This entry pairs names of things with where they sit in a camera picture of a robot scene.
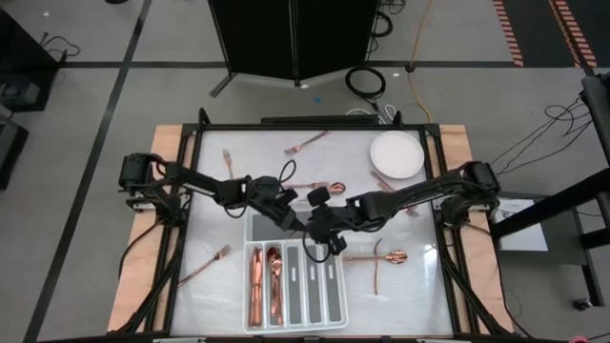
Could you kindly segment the white table cover sheet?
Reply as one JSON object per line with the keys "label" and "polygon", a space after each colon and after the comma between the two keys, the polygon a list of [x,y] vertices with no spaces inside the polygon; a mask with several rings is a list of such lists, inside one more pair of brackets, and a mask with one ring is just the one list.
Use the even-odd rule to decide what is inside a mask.
{"label": "white table cover sheet", "polygon": [[[197,170],[218,180],[229,177],[222,150],[233,160],[234,176],[279,176],[290,159],[296,162],[290,184],[341,182],[345,193],[334,196],[332,206],[344,206],[347,198],[377,188],[371,176],[370,147],[375,131],[333,131],[294,155],[284,151],[317,135],[315,131],[208,131],[203,134]],[[299,189],[293,202],[305,210],[309,189]],[[184,248],[181,274],[187,276],[207,262],[223,246],[230,253],[179,288],[175,300],[172,333],[201,335],[242,334],[243,245],[245,215],[233,219],[207,196],[197,194]],[[405,251],[402,264],[379,261],[378,295],[374,293],[375,261],[344,261],[349,310],[348,326],[340,335],[445,335],[452,333],[451,316],[438,262],[437,236],[429,205],[417,207],[417,215],[397,214],[378,232],[344,232],[346,256],[372,256]]]}

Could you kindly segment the black equipment cart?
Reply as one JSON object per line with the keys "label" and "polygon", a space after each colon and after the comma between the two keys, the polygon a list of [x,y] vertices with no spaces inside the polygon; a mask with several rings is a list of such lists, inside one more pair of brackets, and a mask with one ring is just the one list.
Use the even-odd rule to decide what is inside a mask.
{"label": "black equipment cart", "polygon": [[13,112],[43,110],[60,66],[0,9],[0,105]]}

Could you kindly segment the white cutlery organizer tray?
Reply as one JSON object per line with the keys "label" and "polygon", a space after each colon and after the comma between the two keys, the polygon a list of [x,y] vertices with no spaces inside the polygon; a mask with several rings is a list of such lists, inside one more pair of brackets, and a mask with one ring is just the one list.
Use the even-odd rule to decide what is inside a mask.
{"label": "white cutlery organizer tray", "polygon": [[[249,326],[250,268],[258,248],[257,327]],[[281,309],[273,314],[272,267],[267,253],[277,249],[282,261],[278,286]],[[343,329],[349,323],[343,261],[328,254],[300,233],[282,231],[267,217],[248,210],[243,245],[243,329],[248,334],[321,332]]]}

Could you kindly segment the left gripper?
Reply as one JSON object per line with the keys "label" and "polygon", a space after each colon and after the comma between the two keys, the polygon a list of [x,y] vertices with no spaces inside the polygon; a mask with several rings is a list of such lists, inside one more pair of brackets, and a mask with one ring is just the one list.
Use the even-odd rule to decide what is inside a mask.
{"label": "left gripper", "polygon": [[304,232],[307,214],[295,214],[290,203],[296,199],[294,190],[283,190],[280,181],[272,176],[261,176],[248,186],[248,205],[260,214],[281,225],[283,231]]}

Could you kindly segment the black metal stand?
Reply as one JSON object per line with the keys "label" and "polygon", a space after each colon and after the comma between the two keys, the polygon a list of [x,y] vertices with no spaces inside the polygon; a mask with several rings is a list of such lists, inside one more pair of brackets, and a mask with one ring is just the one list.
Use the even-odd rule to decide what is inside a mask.
{"label": "black metal stand", "polygon": [[[592,307],[606,305],[603,292],[591,260],[590,250],[610,246],[610,71],[581,79],[584,104],[589,109],[608,167],[554,195],[542,197],[535,204],[491,227],[495,240],[550,220],[569,212],[568,222],[577,235],[573,238],[575,248],[582,254],[582,273]],[[577,207],[596,201],[605,227],[584,233],[580,225]]]}

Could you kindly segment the white paper sheet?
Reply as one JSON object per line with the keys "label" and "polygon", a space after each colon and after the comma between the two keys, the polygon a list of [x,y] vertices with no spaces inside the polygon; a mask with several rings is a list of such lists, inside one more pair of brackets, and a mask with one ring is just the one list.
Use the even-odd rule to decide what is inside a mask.
{"label": "white paper sheet", "polygon": [[[535,204],[531,199],[500,198],[498,201],[499,205],[493,212],[492,222],[494,224]],[[547,252],[548,246],[541,224],[536,224],[503,236],[499,240],[499,249],[505,252]]]}

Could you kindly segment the white round plate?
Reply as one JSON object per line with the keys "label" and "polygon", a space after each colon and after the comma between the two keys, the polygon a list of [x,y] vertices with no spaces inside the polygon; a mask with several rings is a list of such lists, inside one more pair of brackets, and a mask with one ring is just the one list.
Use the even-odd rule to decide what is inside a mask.
{"label": "white round plate", "polygon": [[394,179],[415,176],[423,167],[424,151],[417,139],[403,131],[386,131],[370,147],[373,166]]}

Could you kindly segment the black aluminium table frame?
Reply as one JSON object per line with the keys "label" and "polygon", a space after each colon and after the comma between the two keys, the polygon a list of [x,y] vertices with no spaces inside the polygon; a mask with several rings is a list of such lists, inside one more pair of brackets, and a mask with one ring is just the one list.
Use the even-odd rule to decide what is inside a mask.
{"label": "black aluminium table frame", "polygon": [[[366,115],[360,115],[362,117],[362,119],[358,119],[356,118],[356,116],[353,116],[352,118],[348,117],[348,116],[329,116],[329,117],[299,117],[299,118],[288,118],[288,119],[325,119],[325,120],[334,120],[334,121],[329,121],[329,122],[324,122],[322,120],[319,121],[302,121],[302,122],[298,122],[298,121],[289,121],[289,122],[277,122],[277,123],[261,123],[259,125],[254,125],[254,124],[248,124],[248,125],[236,125],[236,124],[231,124],[231,125],[216,125],[216,124],[211,124],[209,121],[209,118],[207,116],[207,113],[205,112],[205,110],[203,108],[200,109],[199,111],[199,121],[197,123],[191,123],[191,124],[184,124],[182,126],[182,131],[180,133],[180,141],[179,141],[179,146],[178,146],[178,156],[177,156],[177,161],[175,161],[176,163],[180,164],[181,166],[183,166],[183,157],[184,154],[186,153],[186,148],[187,148],[187,143],[189,140],[189,137],[191,135],[194,135],[194,143],[195,146],[193,148],[193,158],[197,157],[199,155],[200,152],[200,143],[201,140],[203,138],[203,133],[205,131],[255,131],[255,132],[273,132],[273,131],[314,131],[314,130],[322,130],[322,129],[328,129],[328,131],[382,131],[382,130],[386,130],[386,131],[418,131],[420,134],[420,138],[419,138],[419,142],[423,142],[423,151],[424,151],[424,156],[425,156],[425,161],[424,161],[424,170],[426,170],[426,172],[429,174],[428,176],[432,175],[432,167],[431,167],[431,162],[430,162],[430,157],[429,157],[429,146],[427,143],[427,136],[426,133],[429,133],[432,137],[433,137],[433,141],[435,144],[435,149],[437,152],[437,161],[440,167],[440,175],[443,175],[444,173],[448,172],[449,170],[446,169],[446,161],[444,158],[444,147],[442,144],[442,139],[441,139],[441,128],[439,124],[421,124],[421,125],[404,125],[404,123],[402,123],[402,119],[401,119],[401,112],[399,111],[396,116],[395,119],[393,120],[393,122],[391,124],[378,124],[377,122],[374,122],[374,120],[371,120],[371,123],[367,122],[364,117]],[[288,162],[286,162],[286,164],[284,165],[281,173],[280,173],[280,177],[276,177],[277,179],[280,180],[281,182],[281,186],[284,182],[288,181],[290,179],[290,177],[292,177],[295,174],[296,171],[296,162],[293,159],[290,159]],[[129,317],[129,319],[125,322],[125,324],[123,324],[123,326],[121,326],[119,329],[113,330],[113,331],[109,331],[107,333],[107,335],[110,334],[114,334],[114,335],[126,335],[126,336],[132,336],[133,339],[135,339],[136,337],[139,336],[145,336],[145,335],[150,335],[150,336],[162,336],[163,334],[169,334],[169,329],[163,329],[161,331],[151,331],[151,330],[145,330],[144,333],[137,333],[136,330],[140,327],[140,325],[142,324],[143,321],[146,321],[148,315],[150,312],[153,311],[153,307],[156,308],[156,303],[157,300],[160,296],[160,294],[162,293],[163,289],[165,288],[165,285],[169,282],[171,289],[170,289],[170,297],[174,296],[175,294],[173,294],[173,291],[177,290],[177,281],[174,280],[174,277],[177,276],[179,269],[180,269],[180,263],[182,261],[183,258],[183,251],[184,251],[184,245],[185,245],[185,237],[186,237],[186,228],[187,228],[187,224],[188,224],[188,220],[189,220],[189,214],[186,212],[186,207],[189,205],[191,200],[186,200],[184,203],[182,203],[182,198],[180,197],[180,193],[177,192],[177,189],[180,187],[167,187],[165,189],[165,191],[171,195],[176,195],[181,199],[181,204],[182,204],[182,211],[183,211],[183,215],[184,215],[184,221],[179,224],[179,225],[174,225],[174,224],[169,224],[169,225],[165,225],[161,222],[160,219],[158,219],[156,217],[156,213],[155,213],[155,222],[154,225],[150,227],[150,230],[153,229],[154,227],[161,225],[164,228],[178,228],[179,230],[179,234],[176,238],[176,248],[173,251],[173,254],[171,255],[171,259],[165,263],[164,262],[164,269],[161,270],[161,274],[156,276],[156,278],[153,280],[154,282],[152,283],[152,287],[151,290],[148,292],[148,294],[146,295],[146,297],[144,298],[144,300],[142,301],[142,303],[139,305],[139,307],[137,308],[137,310]],[[187,189],[186,190],[186,194],[189,196],[192,196],[193,193],[197,193],[197,192],[191,192]],[[230,211],[226,211],[226,214],[229,215],[231,218],[236,219],[239,218],[241,215],[245,214],[245,211],[247,209],[249,209],[250,207],[246,208],[246,209],[237,209],[237,210],[230,210]],[[437,230],[437,237],[440,236],[440,231],[443,230],[441,228],[441,213],[440,210],[435,210],[437,212],[435,212],[436,214],[440,215],[440,219],[435,219],[435,229]],[[140,236],[138,236],[135,241],[138,241],[140,238],[143,238],[145,234],[147,234],[147,232],[149,232],[150,230],[142,233]],[[325,247],[328,248],[328,254],[332,255],[329,251],[329,247],[328,247],[328,242],[329,242],[330,238],[326,238],[322,241],[316,241],[314,240],[315,243],[318,244],[323,244],[325,245]],[[451,259],[450,254],[446,251],[446,248],[442,248],[445,249],[445,251],[441,250],[440,254],[440,261],[441,261],[441,266],[443,269],[443,277],[447,278],[450,277],[451,278],[451,282],[455,282],[460,291],[463,293],[464,298],[466,299],[466,304],[467,304],[467,308],[471,309],[472,312],[474,312],[476,314],[476,316],[478,317],[478,319],[483,323],[483,325],[485,326],[485,328],[488,330],[489,333],[454,333],[455,339],[458,338],[458,336],[462,337],[478,337],[478,336],[482,336],[485,339],[490,338],[490,339],[497,339],[500,340],[500,338],[491,338],[491,337],[512,337],[513,334],[510,333],[509,331],[507,331],[505,328],[503,328],[498,322],[497,320],[492,316],[492,314],[484,307],[483,303],[481,302],[481,300],[478,298],[478,296],[476,295],[476,293],[473,291],[473,289],[470,286],[469,280],[466,278],[466,276],[462,276],[461,272],[463,272],[460,269],[460,266],[463,265],[463,269],[465,269],[466,267],[466,263],[465,262],[458,262],[458,264],[454,263],[454,261]]]}

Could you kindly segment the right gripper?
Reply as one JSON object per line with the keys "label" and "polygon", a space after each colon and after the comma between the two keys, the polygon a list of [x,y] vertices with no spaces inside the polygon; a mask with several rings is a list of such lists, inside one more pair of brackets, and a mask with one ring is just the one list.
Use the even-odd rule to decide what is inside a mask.
{"label": "right gripper", "polygon": [[356,205],[352,201],[346,201],[343,207],[329,206],[330,192],[323,187],[309,192],[307,199],[313,209],[305,233],[312,238],[330,238],[338,232],[356,230]]}

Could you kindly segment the black box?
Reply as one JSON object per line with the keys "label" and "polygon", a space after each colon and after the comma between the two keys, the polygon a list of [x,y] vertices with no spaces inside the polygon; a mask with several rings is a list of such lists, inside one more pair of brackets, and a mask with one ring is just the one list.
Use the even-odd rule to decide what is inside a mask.
{"label": "black box", "polygon": [[28,130],[0,114],[0,191],[7,189],[28,136]]}

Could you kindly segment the black room divider panel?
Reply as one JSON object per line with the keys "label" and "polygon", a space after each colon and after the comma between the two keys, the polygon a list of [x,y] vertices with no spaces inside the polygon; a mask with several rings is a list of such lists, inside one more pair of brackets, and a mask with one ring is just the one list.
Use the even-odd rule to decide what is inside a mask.
{"label": "black room divider panel", "polygon": [[380,0],[208,0],[228,75],[301,82],[363,65]]}

